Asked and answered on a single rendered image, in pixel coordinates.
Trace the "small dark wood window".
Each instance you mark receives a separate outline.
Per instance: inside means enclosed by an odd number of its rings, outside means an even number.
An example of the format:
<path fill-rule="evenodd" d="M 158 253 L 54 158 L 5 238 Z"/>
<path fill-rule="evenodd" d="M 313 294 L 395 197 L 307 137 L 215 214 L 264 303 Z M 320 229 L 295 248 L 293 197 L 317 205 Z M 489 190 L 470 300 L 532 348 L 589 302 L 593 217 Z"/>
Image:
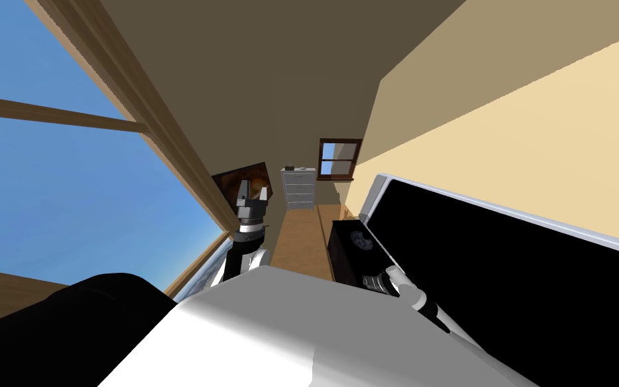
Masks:
<path fill-rule="evenodd" d="M 357 138 L 321 138 L 318 181 L 353 181 L 363 140 Z"/>

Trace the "dark brown wall picture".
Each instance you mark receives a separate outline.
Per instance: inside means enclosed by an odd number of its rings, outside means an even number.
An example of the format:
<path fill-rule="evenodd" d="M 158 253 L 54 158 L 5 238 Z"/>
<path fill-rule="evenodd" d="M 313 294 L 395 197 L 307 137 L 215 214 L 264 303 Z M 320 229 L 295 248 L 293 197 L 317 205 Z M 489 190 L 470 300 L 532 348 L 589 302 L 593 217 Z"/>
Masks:
<path fill-rule="evenodd" d="M 248 196 L 252 200 L 260 198 L 261 189 L 266 187 L 266 195 L 270 199 L 273 195 L 271 180 L 264 162 L 241 167 L 217 175 L 212 175 L 214 183 L 224 195 L 233 213 L 237 214 L 238 194 L 244 180 L 250 182 Z"/>

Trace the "white chest of drawers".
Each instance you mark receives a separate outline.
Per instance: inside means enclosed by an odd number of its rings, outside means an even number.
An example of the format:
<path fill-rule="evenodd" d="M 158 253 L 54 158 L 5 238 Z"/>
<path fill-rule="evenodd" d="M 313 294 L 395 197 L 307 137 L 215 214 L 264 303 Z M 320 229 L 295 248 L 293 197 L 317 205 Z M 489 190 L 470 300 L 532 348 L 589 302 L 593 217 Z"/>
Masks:
<path fill-rule="evenodd" d="M 313 210 L 315 206 L 315 168 L 299 167 L 292 170 L 282 168 L 281 182 L 287 210 Z"/>

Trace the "black television with white frame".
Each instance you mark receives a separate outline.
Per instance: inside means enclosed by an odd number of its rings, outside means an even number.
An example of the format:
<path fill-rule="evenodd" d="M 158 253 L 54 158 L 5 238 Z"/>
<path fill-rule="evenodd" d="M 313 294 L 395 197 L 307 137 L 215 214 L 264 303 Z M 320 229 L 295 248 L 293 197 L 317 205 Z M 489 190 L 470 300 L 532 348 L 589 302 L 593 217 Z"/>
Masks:
<path fill-rule="evenodd" d="M 518 374 L 539 387 L 619 387 L 619 238 L 384 173 L 359 218 Z"/>

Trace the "black television stand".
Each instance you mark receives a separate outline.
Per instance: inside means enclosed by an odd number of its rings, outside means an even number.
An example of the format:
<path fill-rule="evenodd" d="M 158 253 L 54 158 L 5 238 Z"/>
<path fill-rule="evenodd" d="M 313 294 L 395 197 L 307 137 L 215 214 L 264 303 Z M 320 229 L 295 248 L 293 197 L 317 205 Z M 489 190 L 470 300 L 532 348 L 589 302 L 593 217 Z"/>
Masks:
<path fill-rule="evenodd" d="M 332 222 L 328 254 L 334 280 L 358 288 L 365 288 L 365 276 L 375 277 L 393 265 L 366 226 L 357 219 Z"/>

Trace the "large wooden frame window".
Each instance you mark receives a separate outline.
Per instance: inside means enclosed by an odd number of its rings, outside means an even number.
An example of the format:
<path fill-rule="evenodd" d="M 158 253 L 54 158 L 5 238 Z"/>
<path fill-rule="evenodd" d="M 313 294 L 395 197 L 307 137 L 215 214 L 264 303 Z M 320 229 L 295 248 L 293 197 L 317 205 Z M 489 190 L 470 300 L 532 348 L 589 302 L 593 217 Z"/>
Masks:
<path fill-rule="evenodd" d="M 26 0 L 0 0 L 0 99 L 122 117 Z M 0 118 L 0 316 L 100 273 L 165 291 L 221 235 L 142 135 Z"/>

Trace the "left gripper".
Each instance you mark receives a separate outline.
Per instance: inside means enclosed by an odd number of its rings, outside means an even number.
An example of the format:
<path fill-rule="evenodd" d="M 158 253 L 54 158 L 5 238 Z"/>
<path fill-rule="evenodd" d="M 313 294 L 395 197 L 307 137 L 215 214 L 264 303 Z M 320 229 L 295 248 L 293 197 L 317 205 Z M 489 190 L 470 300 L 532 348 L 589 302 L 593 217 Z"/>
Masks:
<path fill-rule="evenodd" d="M 268 187 L 261 187 L 256 199 L 250 200 L 250 181 L 242 180 L 239 198 L 236 200 L 237 218 L 244 220 L 259 220 L 265 217 L 268 201 Z"/>

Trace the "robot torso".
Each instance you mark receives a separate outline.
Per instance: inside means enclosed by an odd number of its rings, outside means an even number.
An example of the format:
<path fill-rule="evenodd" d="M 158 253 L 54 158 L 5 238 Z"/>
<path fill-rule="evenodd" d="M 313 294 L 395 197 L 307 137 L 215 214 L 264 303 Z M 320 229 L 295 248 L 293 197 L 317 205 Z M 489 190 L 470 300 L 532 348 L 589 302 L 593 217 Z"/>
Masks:
<path fill-rule="evenodd" d="M 538 387 L 405 302 L 259 267 L 178 303 L 99 387 Z"/>

